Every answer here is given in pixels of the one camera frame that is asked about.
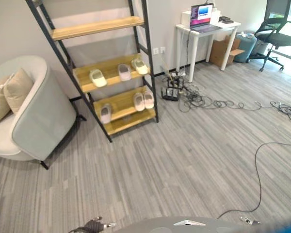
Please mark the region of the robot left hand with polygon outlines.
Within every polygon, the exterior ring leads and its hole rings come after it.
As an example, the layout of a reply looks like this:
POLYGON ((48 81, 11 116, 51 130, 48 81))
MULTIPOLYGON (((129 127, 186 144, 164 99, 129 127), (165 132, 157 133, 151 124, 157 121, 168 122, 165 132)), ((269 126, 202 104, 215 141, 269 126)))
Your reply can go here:
POLYGON ((105 229, 114 228, 117 225, 116 222, 102 223, 101 220, 102 217, 100 216, 89 220, 84 226, 85 231, 87 233, 100 233, 105 229))

